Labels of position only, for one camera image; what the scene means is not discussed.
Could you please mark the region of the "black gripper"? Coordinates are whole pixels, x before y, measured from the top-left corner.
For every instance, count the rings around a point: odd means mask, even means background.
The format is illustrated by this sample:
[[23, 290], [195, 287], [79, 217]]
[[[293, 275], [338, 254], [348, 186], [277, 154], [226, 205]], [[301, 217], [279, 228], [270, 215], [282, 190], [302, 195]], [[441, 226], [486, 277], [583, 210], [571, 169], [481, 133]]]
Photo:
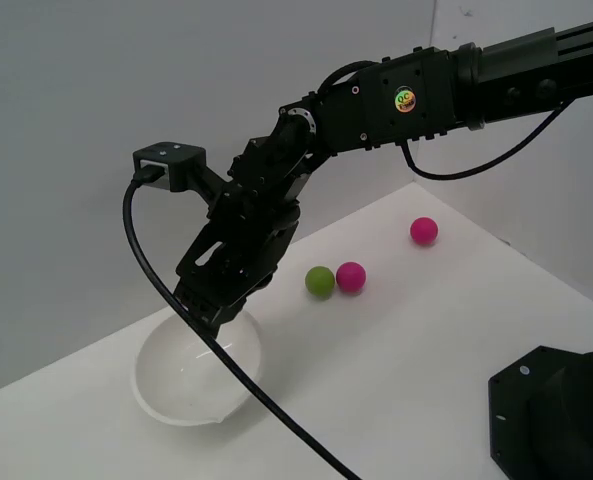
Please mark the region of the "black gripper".
[[281, 182], [264, 192], [234, 182], [189, 182], [187, 189], [208, 204], [208, 223], [176, 268], [175, 298], [214, 339], [221, 300], [237, 300], [231, 322], [271, 275], [285, 254], [300, 217], [299, 182]]

